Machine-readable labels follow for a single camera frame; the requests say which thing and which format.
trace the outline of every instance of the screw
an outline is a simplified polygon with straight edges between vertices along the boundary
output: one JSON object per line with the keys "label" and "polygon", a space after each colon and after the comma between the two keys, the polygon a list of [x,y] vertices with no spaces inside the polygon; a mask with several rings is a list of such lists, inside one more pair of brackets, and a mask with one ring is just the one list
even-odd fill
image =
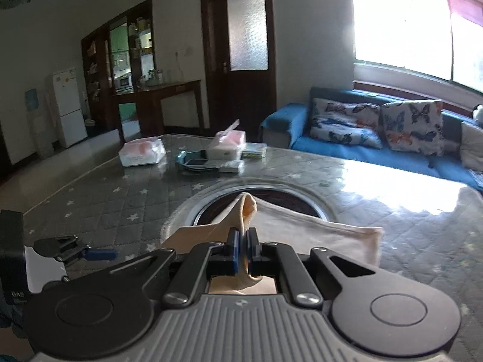
{"label": "screw", "polygon": [[311,292],[303,292],[301,294],[297,294],[295,300],[305,306],[313,306],[320,302],[320,297]]}
{"label": "screw", "polygon": [[188,296],[181,292],[169,292],[164,294],[164,301],[171,305],[182,305],[188,302]]}

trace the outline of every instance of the sofa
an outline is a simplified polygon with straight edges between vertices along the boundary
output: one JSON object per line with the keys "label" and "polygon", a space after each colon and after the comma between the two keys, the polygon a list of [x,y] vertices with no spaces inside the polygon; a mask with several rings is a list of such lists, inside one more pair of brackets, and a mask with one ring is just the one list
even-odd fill
{"label": "sofa", "polygon": [[362,90],[334,90],[312,87],[308,105],[289,103],[267,117],[260,126],[261,138],[269,146],[291,148],[347,160],[358,160],[371,164],[406,170],[441,179],[461,182],[483,193],[483,185],[463,167],[459,158],[461,144],[461,123],[476,124],[471,118],[443,110],[443,156],[427,156],[416,152],[392,151],[384,135],[382,149],[360,145],[346,145],[311,138],[310,114],[313,98],[328,99],[343,103],[384,103],[404,99],[369,93]]}

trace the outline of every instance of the frosted glass panel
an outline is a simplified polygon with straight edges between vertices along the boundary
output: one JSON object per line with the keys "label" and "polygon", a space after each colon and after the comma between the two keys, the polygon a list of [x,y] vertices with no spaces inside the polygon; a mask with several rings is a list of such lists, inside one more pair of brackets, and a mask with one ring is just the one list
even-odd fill
{"label": "frosted glass panel", "polygon": [[232,71],[268,69],[265,0],[227,0]]}

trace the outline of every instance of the refrigerator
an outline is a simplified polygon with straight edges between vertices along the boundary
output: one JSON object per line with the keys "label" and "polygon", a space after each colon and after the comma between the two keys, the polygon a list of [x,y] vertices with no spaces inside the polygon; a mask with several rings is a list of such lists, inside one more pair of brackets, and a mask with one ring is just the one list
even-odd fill
{"label": "refrigerator", "polygon": [[81,111],[75,69],[49,75],[46,79],[47,105],[60,145],[70,147],[88,134]]}

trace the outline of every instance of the white wall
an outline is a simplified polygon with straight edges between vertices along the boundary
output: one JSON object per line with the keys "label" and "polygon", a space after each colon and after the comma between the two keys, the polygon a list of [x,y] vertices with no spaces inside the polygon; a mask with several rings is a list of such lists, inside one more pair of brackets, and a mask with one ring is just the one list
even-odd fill
{"label": "white wall", "polygon": [[[0,11],[0,122],[11,161],[34,151],[24,93],[44,88],[45,77],[74,66],[82,74],[81,39],[144,0],[32,0]],[[273,0],[278,106],[308,99],[313,85],[352,88],[353,29],[350,0]],[[153,0],[156,63],[180,80],[202,80],[206,98],[200,0]],[[85,83],[79,81],[79,92]],[[166,125],[197,126],[190,94],[163,101]]]}
{"label": "white wall", "polygon": [[273,0],[278,107],[353,88],[352,0]]}

